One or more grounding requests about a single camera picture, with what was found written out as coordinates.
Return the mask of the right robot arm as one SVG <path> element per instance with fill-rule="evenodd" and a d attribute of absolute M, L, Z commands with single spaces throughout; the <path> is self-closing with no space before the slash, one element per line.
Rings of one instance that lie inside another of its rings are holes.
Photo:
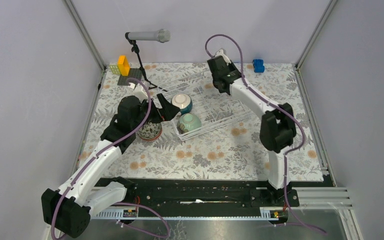
<path fill-rule="evenodd" d="M 273 206 L 281 205 L 287 199 L 290 182 L 284 154 L 297 134 L 292 106 L 269 100 L 221 55 L 210 58 L 207 64 L 214 87 L 239 100 L 260 119 L 259 139 L 268 151 L 270 164 L 266 198 Z"/>

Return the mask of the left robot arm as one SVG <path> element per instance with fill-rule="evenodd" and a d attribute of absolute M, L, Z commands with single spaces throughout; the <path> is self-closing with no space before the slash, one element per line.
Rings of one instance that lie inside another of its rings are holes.
<path fill-rule="evenodd" d="M 116 177 L 95 193 L 92 190 L 106 169 L 133 143 L 136 132 L 144 124 L 170 121 L 180 112 L 180 108 L 161 93 L 157 98 L 160 108 L 150 97 L 144 100 L 134 95 L 124 97 L 88 159 L 58 189 L 44 191 L 41 196 L 43 218 L 51 226 L 54 240 L 57 239 L 55 230 L 77 238 L 91 218 L 101 211 L 119 202 L 124 206 L 137 203 L 135 184 L 123 177 Z"/>

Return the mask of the mint green bowl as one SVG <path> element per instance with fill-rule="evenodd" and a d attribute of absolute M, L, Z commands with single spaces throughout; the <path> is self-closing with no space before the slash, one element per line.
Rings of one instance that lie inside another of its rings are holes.
<path fill-rule="evenodd" d="M 181 134 L 185 134 L 202 127 L 202 122 L 199 117 L 192 113 L 186 113 L 180 116 L 177 129 Z"/>

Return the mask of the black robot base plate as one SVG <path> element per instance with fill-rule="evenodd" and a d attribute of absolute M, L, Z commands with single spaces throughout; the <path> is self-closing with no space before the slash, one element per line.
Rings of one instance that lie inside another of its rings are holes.
<path fill-rule="evenodd" d="M 171 180 L 114 177 L 127 188 L 127 203 L 151 208 L 169 217 L 258 217 L 260 208 L 286 210 L 300 205 L 288 185 L 275 189 L 268 181 Z"/>

